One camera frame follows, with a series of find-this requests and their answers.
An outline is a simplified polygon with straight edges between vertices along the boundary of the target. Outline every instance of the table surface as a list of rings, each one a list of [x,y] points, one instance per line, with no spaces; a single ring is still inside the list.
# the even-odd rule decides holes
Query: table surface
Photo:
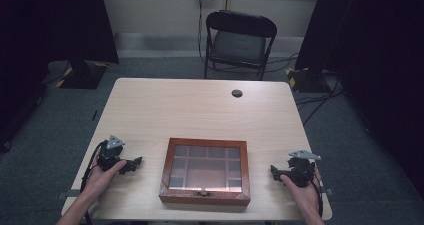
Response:
[[[239,89],[243,96],[231,92]],[[288,170],[289,152],[308,150],[292,93],[283,82],[121,78],[115,83],[77,173],[81,178],[95,147],[113,134],[126,145],[122,159],[143,156],[135,172],[116,175],[93,219],[146,221],[300,220],[289,190],[272,178],[270,165]],[[159,187],[169,138],[247,142],[251,202],[247,207],[165,204]],[[75,198],[67,198],[62,213]],[[326,195],[323,219],[332,211]]]

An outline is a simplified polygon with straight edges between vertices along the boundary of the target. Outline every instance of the handheld controller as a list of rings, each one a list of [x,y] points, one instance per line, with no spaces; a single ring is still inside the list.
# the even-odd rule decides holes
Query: handheld controller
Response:
[[[122,152],[123,145],[125,142],[119,138],[111,135],[109,141],[103,141],[100,143],[100,154],[97,159],[97,165],[103,170],[107,171],[113,167],[117,162],[121,161],[119,155]],[[125,174],[126,172],[135,171],[141,164],[143,157],[136,158],[134,160],[127,160],[125,166],[119,170],[119,174]]]
[[[288,161],[290,171],[278,170],[271,165],[271,173],[275,181],[281,181],[280,176],[288,176],[298,187],[306,187],[309,182],[314,180],[315,162],[310,162],[309,159],[321,160],[320,156],[310,152],[301,150],[292,152],[289,155],[293,156]]]

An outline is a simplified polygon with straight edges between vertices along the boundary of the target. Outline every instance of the wrist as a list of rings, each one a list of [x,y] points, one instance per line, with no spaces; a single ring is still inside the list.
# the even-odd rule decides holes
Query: wrist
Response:
[[[91,205],[93,205],[96,200],[97,200],[97,196],[95,196],[93,193],[91,193],[89,190],[84,190],[79,196],[78,198],[80,200],[81,203],[83,204],[87,204],[88,207],[90,207]]]
[[[301,213],[307,225],[324,224],[318,210],[313,207],[305,207],[301,209]]]

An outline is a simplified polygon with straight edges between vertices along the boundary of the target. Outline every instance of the finger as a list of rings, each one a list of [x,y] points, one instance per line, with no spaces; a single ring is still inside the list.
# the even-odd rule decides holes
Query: finger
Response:
[[[293,181],[286,175],[281,175],[280,176],[281,180],[283,181],[283,183],[290,189],[290,190],[294,190],[295,188],[297,188],[296,184],[293,183]]]
[[[111,167],[108,170],[108,172],[109,173],[112,173],[112,174],[115,174],[119,170],[121,170],[125,166],[125,164],[127,164],[127,160],[121,160],[121,161],[117,162],[115,165],[113,165],[113,167]]]

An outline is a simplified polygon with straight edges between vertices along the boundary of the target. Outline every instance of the cable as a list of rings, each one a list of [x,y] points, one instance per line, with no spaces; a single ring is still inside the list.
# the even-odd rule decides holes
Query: cable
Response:
[[[331,97],[333,97],[333,93],[336,91],[337,85],[339,84],[340,81],[340,77],[337,78],[336,84],[334,85],[333,90],[331,90],[330,94],[327,95],[325,98],[322,99],[322,102],[312,111],[312,113],[305,119],[305,121],[303,122],[303,126],[306,125],[306,123],[309,121],[309,119],[315,114],[316,111],[318,111],[318,109],[327,101],[329,101],[331,99]],[[341,91],[339,91],[336,96],[340,95],[342,93],[343,89]]]
[[[311,99],[311,100],[309,100],[309,101],[304,101],[304,102],[297,102],[297,103],[296,103],[296,105],[302,105],[302,104],[308,104],[308,103],[320,102],[320,101],[322,101],[322,100],[328,99],[329,97],[330,97],[330,98],[334,98],[334,97],[337,97],[337,96],[339,96],[340,94],[342,94],[342,93],[343,93],[343,91],[344,91],[344,89],[341,89],[340,91],[338,91],[337,93],[335,93],[334,95],[331,95],[331,96],[324,95],[324,96],[316,97],[316,98],[311,98],[311,97],[299,98],[299,99],[297,99],[296,101],[304,100],[304,99]]]
[[[91,155],[91,158],[90,158],[90,162],[88,162],[87,169],[85,170],[84,176],[82,177],[80,193],[82,193],[82,191],[85,188],[85,185],[87,184],[87,180],[90,176],[91,169],[95,167],[95,166],[91,167],[91,164],[93,163],[94,157],[97,154],[97,150],[99,150],[99,148],[101,146],[106,145],[106,144],[107,144],[107,141],[103,141],[103,142],[99,143],[99,145],[97,145],[97,147],[94,149],[94,152],[93,152],[93,154]],[[88,225],[93,224],[91,222],[90,214],[88,213],[88,211],[85,213],[85,221],[87,222]]]
[[[202,0],[199,0],[199,29],[197,34],[197,45],[199,50],[199,56],[203,63],[205,63],[205,60],[203,60],[202,52],[200,50],[200,44],[202,42]]]
[[[323,201],[322,201],[322,189],[321,189],[321,181],[318,179],[318,177],[315,175],[315,173],[314,173],[314,177],[312,177],[312,178],[309,178],[308,176],[306,176],[306,174],[302,171],[302,170],[300,170],[299,168],[297,168],[297,167],[295,167],[295,169],[300,173],[300,174],[302,174],[311,184],[312,184],[312,186],[314,187],[314,190],[315,190],[315,192],[317,193],[317,196],[318,196],[318,213],[319,213],[319,216],[320,217],[322,217],[322,212],[323,212],[323,210],[324,210],[324,203],[323,203]],[[317,185],[314,183],[314,178],[316,178],[317,179],[317,181],[318,181],[318,186],[319,186],[319,189],[318,189],[318,187],[317,187]]]
[[[284,62],[284,61],[288,61],[288,63],[287,63],[286,65],[284,65],[284,66],[282,66],[282,67],[280,67],[280,68],[274,69],[274,70],[268,70],[268,71],[265,71],[265,73],[277,72],[277,71],[280,71],[280,70],[282,70],[282,69],[284,69],[284,68],[288,67],[288,66],[290,65],[290,63],[291,63],[291,60],[293,60],[293,59],[297,59],[297,57],[293,57],[293,56],[295,56],[295,55],[297,55],[297,54],[299,54],[299,53],[293,53],[292,55],[290,55],[290,57],[289,57],[289,58],[285,58],[285,59],[280,59],[280,60],[276,60],[276,61],[268,62],[267,64],[276,63],[276,62]],[[228,67],[228,68],[214,68],[214,67],[208,66],[208,68],[209,68],[209,69],[212,69],[212,70],[214,70],[214,71],[219,71],[219,72],[228,72],[228,73],[242,73],[242,74],[257,73],[257,71],[251,71],[251,72],[237,72],[237,71],[229,71],[229,70],[232,70],[232,69],[241,68],[241,67],[237,67],[237,66],[234,66],[234,67]]]

